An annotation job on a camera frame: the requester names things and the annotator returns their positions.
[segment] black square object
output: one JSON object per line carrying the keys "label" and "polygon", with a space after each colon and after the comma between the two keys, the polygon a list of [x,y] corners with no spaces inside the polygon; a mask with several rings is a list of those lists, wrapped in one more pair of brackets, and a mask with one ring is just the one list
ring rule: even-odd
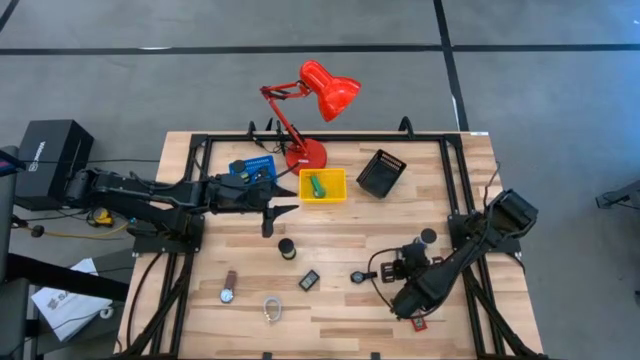
{"label": "black square object", "polygon": [[74,120],[35,120],[24,133],[18,159],[26,171],[18,174],[15,203],[31,211],[62,208],[67,182],[84,169],[93,136]]}
{"label": "black square object", "polygon": [[300,285],[300,287],[302,288],[302,290],[304,291],[309,291],[309,289],[311,289],[311,287],[318,281],[320,280],[320,275],[318,275],[318,273],[316,273],[313,270],[310,270],[307,275],[305,275],[302,280],[300,280],[300,282],[298,283],[298,285]]}
{"label": "black square object", "polygon": [[379,149],[356,180],[360,187],[382,199],[398,181],[407,164]]}

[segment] wristwatch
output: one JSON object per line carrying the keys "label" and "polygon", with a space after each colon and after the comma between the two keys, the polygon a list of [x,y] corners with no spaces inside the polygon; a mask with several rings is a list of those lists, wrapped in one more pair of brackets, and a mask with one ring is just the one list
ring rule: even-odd
{"label": "wristwatch", "polygon": [[233,288],[236,286],[236,279],[238,273],[233,270],[229,270],[227,273],[227,280],[224,282],[224,288],[220,291],[220,301],[223,304],[228,304],[233,300]]}

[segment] black cylinder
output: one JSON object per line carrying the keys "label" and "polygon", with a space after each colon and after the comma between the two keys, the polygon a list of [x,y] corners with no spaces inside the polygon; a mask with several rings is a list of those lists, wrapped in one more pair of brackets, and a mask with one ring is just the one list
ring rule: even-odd
{"label": "black cylinder", "polygon": [[293,260],[296,257],[296,248],[293,246],[293,240],[289,238],[280,240],[278,250],[286,260]]}
{"label": "black cylinder", "polygon": [[433,244],[437,238],[438,234],[436,234],[433,229],[427,228],[422,230],[422,232],[420,233],[420,239],[422,239],[422,242],[427,244]]}
{"label": "black cylinder", "polygon": [[236,174],[240,174],[247,169],[247,165],[242,160],[236,160],[231,163],[231,168],[236,172]]}
{"label": "black cylinder", "polygon": [[44,226],[36,225],[31,229],[31,236],[41,237],[42,235],[44,235]]}

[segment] yellow tool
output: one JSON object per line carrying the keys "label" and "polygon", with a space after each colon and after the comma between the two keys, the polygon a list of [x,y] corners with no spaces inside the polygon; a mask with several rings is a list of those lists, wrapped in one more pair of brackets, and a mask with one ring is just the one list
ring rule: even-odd
{"label": "yellow tool", "polygon": [[115,220],[111,216],[111,212],[107,209],[101,209],[100,215],[95,216],[96,210],[93,210],[87,214],[87,223],[93,227],[113,227]]}

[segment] lamp shade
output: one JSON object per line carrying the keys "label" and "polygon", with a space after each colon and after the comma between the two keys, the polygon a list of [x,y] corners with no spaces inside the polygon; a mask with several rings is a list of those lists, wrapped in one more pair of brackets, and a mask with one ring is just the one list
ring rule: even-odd
{"label": "lamp shade", "polygon": [[326,122],[332,121],[346,109],[361,87],[353,79],[332,76],[315,60],[302,64],[300,79],[318,96],[318,108]]}

